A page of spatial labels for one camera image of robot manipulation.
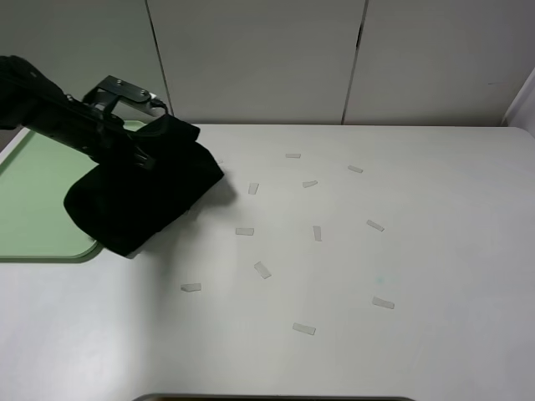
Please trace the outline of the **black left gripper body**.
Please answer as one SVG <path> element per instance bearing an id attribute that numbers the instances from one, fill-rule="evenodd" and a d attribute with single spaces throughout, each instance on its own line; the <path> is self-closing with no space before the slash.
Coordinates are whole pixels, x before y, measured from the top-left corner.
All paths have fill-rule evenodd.
<path id="1" fill-rule="evenodd" d="M 116 124 L 100 122 L 96 125 L 96 145 L 89 157 L 107 165 L 123 165 L 152 170 L 155 159 L 144 152 L 134 141 L 130 132 Z"/>

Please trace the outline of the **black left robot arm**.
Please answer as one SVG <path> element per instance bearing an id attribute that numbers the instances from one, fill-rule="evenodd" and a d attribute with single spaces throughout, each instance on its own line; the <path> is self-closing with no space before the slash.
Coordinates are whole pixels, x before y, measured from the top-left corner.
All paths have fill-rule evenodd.
<path id="1" fill-rule="evenodd" d="M 22 126 L 87 155 L 97 163 L 153 168 L 140 139 L 114 114 L 118 103 L 148 114 L 161 105 L 150 91 L 108 76 L 81 100 L 66 94 L 30 62 L 1 57 L 1 128 Z"/>

